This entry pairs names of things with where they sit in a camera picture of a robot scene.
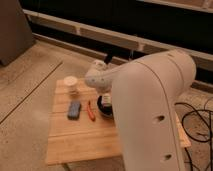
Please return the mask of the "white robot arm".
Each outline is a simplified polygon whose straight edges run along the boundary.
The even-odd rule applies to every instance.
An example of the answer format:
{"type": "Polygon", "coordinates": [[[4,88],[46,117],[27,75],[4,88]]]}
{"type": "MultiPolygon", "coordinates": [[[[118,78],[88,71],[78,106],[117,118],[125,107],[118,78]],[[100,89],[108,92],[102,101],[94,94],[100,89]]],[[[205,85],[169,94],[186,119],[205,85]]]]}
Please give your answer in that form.
{"type": "Polygon", "coordinates": [[[93,61],[85,83],[111,94],[126,171],[185,171],[175,103],[195,75],[193,58],[178,49],[114,68],[93,61]]]}

